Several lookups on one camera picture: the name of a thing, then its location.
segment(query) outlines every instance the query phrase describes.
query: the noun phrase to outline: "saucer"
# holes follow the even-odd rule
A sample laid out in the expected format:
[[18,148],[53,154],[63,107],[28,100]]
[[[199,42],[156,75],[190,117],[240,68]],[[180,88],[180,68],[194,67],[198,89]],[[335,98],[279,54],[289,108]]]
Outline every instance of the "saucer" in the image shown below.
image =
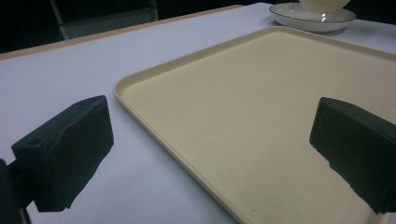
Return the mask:
[[330,32],[342,29],[356,19],[346,9],[331,13],[317,13],[305,9],[300,3],[283,3],[270,7],[271,15],[278,23],[308,32]]

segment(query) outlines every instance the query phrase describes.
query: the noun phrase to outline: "white cup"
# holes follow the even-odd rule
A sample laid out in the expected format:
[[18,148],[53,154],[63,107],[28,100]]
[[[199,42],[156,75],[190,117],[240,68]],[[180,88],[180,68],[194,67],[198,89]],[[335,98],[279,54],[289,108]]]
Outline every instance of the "white cup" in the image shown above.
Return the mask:
[[306,9],[319,13],[333,12],[343,8],[350,0],[299,0]]

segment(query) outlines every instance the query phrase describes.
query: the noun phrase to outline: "tray surface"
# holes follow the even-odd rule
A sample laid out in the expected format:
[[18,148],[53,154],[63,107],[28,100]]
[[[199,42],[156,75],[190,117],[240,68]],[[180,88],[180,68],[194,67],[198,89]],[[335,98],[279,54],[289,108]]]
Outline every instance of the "tray surface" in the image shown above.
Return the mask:
[[123,106],[238,221],[386,223],[308,139],[322,96],[396,123],[396,55],[272,27],[120,80]]

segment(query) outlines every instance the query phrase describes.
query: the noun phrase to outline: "table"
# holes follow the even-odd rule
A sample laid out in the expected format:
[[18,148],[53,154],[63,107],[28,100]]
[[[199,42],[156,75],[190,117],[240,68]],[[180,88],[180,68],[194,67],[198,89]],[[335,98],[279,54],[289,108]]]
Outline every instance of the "table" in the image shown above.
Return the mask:
[[[7,163],[14,160],[13,143],[74,102],[103,94],[109,104],[114,147],[70,209],[39,214],[29,205],[33,223],[235,223],[132,119],[112,88],[129,74],[277,25],[269,6],[233,7],[0,55],[0,158]],[[324,35],[396,53],[395,25],[356,20]]]

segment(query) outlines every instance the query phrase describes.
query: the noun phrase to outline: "wooden table edge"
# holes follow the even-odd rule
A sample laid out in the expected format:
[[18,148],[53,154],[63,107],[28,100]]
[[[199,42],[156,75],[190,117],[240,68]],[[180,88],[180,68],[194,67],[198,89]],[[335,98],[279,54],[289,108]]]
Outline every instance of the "wooden table edge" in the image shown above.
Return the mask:
[[206,11],[191,13],[191,14],[184,15],[184,16],[174,17],[174,18],[170,18],[170,19],[166,19],[166,20],[152,21],[152,22],[148,22],[148,23],[135,25],[135,26],[125,27],[125,28],[121,28],[118,30],[103,32],[100,34],[86,35],[86,36],[82,36],[82,37],[78,37],[78,38],[74,38],[74,39],[55,42],[55,43],[37,46],[37,47],[32,47],[29,49],[19,49],[19,50],[0,54],[0,61],[6,60],[6,59],[17,58],[17,57],[21,57],[21,56],[25,56],[25,55],[29,55],[29,54],[34,54],[34,53],[38,53],[38,52],[43,52],[43,51],[47,51],[47,50],[59,49],[59,48],[76,45],[76,44],[80,44],[80,43],[84,43],[84,42],[88,42],[88,41],[92,41],[92,40],[96,40],[96,39],[100,39],[100,38],[105,38],[105,37],[109,37],[109,36],[113,36],[113,35],[128,33],[128,32],[132,32],[135,30],[140,30],[140,29],[151,27],[151,26],[161,25],[161,24],[165,24],[168,22],[172,22],[172,21],[181,21],[181,20],[186,20],[188,18],[199,17],[199,16],[204,16],[207,14],[226,11],[226,10],[234,9],[237,7],[242,7],[242,5],[232,5],[232,6],[228,6],[228,7],[220,7],[220,8],[210,9],[210,10],[206,10]]

